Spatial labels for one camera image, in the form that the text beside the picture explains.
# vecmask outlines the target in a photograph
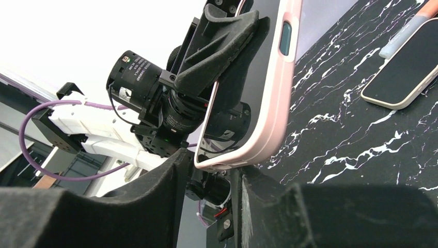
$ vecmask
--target camera lens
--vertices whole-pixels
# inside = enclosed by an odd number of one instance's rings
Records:
[[[202,103],[171,90],[163,106],[163,125],[174,133],[189,134],[201,125],[205,112]]]

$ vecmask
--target phone screen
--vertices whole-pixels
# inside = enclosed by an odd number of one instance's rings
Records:
[[[367,85],[366,97],[402,102],[438,65],[438,20],[426,22]]]
[[[198,162],[242,147],[251,137],[261,109],[280,0],[247,0],[243,14],[259,11],[250,42],[217,80],[211,113],[197,151]]]

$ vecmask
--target black cable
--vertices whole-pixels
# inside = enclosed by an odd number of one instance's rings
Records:
[[[124,122],[126,122],[126,123],[128,123],[128,124],[130,124],[130,125],[133,125],[133,126],[135,126],[135,127],[139,127],[139,125],[138,124],[135,124],[135,123],[132,123],[132,122],[130,122],[130,121],[127,121],[127,120],[125,120],[125,119],[123,119],[120,115],[119,115],[119,113],[117,112],[117,110],[116,110],[116,107],[114,106],[114,102],[113,102],[113,96],[111,95],[111,89],[113,88],[113,83],[111,83],[110,85],[108,85],[108,97],[109,97],[109,101],[110,101],[110,103],[111,103],[111,107],[113,107],[113,110],[114,110],[114,113],[116,113],[116,115],[117,115],[117,117],[119,117],[121,120],[123,120]]]

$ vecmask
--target red wire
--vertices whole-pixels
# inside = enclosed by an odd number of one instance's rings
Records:
[[[227,208],[223,208],[219,213],[215,214],[214,217],[218,217],[219,215],[223,214],[225,211],[227,211]]]

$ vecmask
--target black camera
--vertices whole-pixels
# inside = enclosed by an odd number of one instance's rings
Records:
[[[257,26],[256,11],[228,16],[207,4],[201,19],[192,22],[183,44],[169,58],[166,70],[132,51],[124,52],[115,63],[106,83],[110,102],[114,107],[114,99],[138,112],[141,122],[137,124],[115,111],[131,124],[131,132],[148,152],[168,157],[180,147],[186,148],[188,135],[203,122],[213,83],[239,55]],[[239,103],[237,98],[231,101]]]

